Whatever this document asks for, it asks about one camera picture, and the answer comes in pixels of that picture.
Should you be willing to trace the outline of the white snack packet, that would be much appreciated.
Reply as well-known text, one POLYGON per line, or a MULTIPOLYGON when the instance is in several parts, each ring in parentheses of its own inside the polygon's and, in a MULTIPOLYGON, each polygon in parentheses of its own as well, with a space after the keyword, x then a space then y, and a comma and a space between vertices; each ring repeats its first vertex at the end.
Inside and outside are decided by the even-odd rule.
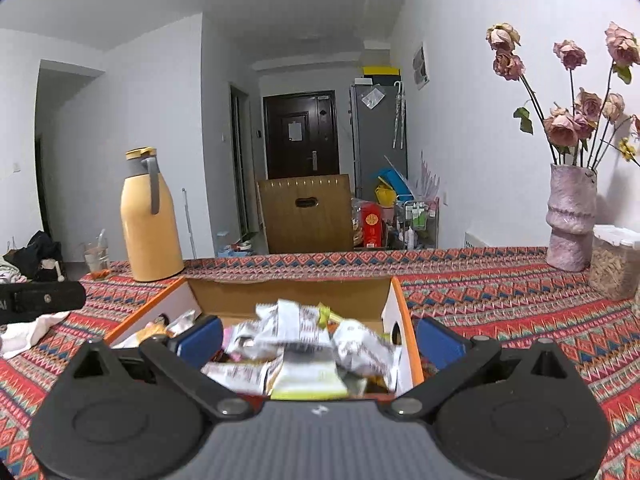
POLYGON ((401 346, 350 318, 337 325, 331 340, 337 365, 360 377, 381 379, 388 391, 396 390, 401 346))

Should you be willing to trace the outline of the green snack bar packet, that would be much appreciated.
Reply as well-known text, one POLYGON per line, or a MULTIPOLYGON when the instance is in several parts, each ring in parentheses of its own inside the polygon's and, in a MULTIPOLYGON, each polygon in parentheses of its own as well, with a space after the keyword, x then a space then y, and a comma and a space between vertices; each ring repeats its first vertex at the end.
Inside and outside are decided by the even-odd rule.
POLYGON ((324 401, 348 396, 330 350, 285 350, 270 391, 272 400, 283 401, 324 401))

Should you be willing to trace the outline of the oat crisp snack packet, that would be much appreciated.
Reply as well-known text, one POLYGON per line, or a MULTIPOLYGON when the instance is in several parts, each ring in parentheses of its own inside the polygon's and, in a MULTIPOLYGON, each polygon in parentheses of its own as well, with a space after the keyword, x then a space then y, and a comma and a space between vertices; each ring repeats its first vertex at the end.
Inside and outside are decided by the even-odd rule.
POLYGON ((120 342, 119 344, 115 344, 115 349, 127 349, 127 348, 138 348, 140 344, 150 339, 154 336, 167 336, 172 337, 174 333, 164 324, 151 322, 146 324, 141 330, 138 330, 131 336, 127 337, 125 340, 120 342))

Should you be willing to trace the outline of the white crumpled cloth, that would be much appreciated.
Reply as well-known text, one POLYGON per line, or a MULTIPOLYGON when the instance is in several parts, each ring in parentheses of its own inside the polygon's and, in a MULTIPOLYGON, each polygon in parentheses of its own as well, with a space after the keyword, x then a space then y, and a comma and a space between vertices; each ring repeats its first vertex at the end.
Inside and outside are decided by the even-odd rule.
POLYGON ((47 335, 52 326, 63 322, 70 311, 38 316, 35 321, 1 326, 1 357, 12 359, 29 350, 47 335))

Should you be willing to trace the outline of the patterned red tablecloth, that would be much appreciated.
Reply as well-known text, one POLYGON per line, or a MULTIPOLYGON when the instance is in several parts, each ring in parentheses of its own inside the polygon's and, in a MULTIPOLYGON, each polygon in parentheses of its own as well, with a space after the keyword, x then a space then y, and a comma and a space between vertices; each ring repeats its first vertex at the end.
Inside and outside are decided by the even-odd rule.
MULTIPOLYGON (((414 318, 430 316, 458 334, 493 336, 512 348, 555 339, 611 425, 603 479, 639 474, 639 308, 612 301, 585 273, 553 269, 541 247, 332 252, 190 260, 186 276, 216 281, 396 276, 414 318)), ((86 340, 105 336, 163 292, 138 284, 116 262, 103 281, 85 280, 87 303, 35 347, 1 364, 1 463, 15 479, 40 475, 28 447, 32 415, 86 340)))

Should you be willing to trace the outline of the drinking glass with straw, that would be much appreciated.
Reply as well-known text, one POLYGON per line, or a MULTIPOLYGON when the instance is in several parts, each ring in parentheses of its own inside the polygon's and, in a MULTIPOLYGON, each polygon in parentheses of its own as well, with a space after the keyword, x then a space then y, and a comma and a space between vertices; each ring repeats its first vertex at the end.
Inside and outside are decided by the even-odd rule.
POLYGON ((85 263, 93 280, 104 280, 111 273, 106 229, 102 229, 93 242, 84 244, 85 263))

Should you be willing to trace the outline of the yellow thermos jug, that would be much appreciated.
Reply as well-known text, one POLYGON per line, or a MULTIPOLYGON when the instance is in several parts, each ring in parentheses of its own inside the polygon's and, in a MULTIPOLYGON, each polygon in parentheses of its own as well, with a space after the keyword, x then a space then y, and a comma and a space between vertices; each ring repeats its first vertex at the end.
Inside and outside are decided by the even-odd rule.
POLYGON ((174 202, 160 172, 156 148, 126 153, 128 177, 122 185, 120 218, 132 277, 149 283, 184 269, 174 202))

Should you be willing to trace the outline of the red gift box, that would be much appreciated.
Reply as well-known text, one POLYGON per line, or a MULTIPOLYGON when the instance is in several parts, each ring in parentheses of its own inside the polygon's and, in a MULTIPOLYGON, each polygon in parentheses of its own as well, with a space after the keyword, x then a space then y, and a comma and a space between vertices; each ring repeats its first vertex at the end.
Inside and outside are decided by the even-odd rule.
POLYGON ((362 244, 367 248, 383 246, 382 209, 375 203, 364 203, 360 209, 362 244))

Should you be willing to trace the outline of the wooden chair back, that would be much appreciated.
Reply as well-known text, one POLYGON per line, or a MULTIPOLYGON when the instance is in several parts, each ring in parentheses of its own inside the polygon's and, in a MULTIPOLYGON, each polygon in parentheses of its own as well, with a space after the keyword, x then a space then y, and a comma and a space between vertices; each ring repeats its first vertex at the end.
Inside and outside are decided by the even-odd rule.
POLYGON ((262 180, 258 194, 272 254, 354 248, 352 193, 346 174, 262 180))

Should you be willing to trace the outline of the pink ceramic vase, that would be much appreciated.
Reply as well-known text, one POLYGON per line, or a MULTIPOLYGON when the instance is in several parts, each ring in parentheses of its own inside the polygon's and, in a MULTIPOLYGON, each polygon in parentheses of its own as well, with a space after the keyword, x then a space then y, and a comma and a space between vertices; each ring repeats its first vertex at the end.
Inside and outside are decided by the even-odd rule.
POLYGON ((597 174, 591 169, 552 165, 546 222, 551 228, 547 263, 582 272, 591 260, 597 215, 597 174))

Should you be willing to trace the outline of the clear container with lid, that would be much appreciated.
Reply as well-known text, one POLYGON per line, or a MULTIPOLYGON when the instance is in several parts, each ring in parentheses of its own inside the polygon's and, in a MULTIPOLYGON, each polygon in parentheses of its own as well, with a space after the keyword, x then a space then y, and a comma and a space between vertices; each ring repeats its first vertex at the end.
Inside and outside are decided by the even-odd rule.
POLYGON ((639 242, 637 231, 596 224, 589 285, 611 300, 634 299, 639 288, 639 242))

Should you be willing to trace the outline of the dark entrance door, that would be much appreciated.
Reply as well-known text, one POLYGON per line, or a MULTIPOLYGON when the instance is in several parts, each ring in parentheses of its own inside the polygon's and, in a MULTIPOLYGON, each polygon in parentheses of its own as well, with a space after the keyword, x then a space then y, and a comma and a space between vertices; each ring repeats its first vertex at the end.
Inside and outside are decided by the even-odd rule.
POLYGON ((269 179, 340 173, 334 91, 266 96, 262 104, 269 179))

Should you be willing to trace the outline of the grey refrigerator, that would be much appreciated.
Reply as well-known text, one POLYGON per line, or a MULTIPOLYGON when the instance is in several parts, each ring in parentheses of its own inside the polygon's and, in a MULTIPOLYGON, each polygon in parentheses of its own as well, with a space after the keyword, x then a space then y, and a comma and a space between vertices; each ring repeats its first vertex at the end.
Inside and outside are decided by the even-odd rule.
POLYGON ((353 84, 349 113, 354 151, 355 195, 375 201, 378 173, 395 167, 405 177, 407 141, 401 141, 396 122, 398 84, 353 84))

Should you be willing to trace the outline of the dried pink roses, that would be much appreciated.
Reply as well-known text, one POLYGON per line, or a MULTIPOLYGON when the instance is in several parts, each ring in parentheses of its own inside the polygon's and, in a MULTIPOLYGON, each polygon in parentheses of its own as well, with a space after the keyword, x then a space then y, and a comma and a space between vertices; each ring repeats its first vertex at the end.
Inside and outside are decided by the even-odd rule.
POLYGON ((494 54, 494 73, 522 84, 528 96, 513 112, 518 128, 522 133, 533 134, 534 122, 539 122, 555 166, 597 171, 608 151, 634 166, 639 163, 639 116, 628 114, 623 96, 612 90, 615 78, 623 84, 631 83, 632 70, 639 66, 639 40, 615 23, 608 24, 604 34, 610 56, 604 95, 578 87, 574 73, 587 65, 587 53, 577 42, 564 39, 553 45, 552 52, 567 73, 570 104, 553 103, 544 110, 518 55, 520 33, 506 22, 486 30, 485 39, 494 54))

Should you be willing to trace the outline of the yellow box on refrigerator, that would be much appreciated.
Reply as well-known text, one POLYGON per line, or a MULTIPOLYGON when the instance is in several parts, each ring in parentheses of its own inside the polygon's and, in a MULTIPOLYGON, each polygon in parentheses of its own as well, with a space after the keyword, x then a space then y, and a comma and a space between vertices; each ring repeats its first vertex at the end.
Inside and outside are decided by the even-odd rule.
POLYGON ((363 66, 362 74, 365 77, 399 77, 400 69, 393 66, 368 65, 363 66))

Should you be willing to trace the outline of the wall electrical panel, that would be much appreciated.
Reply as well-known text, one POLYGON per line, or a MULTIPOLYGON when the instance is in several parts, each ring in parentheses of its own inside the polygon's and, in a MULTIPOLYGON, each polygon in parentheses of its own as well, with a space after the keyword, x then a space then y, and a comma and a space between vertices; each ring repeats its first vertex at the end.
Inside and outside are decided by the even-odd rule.
POLYGON ((413 81, 418 90, 424 88, 430 82, 430 70, 428 69, 427 52, 424 42, 416 48, 412 57, 413 81))

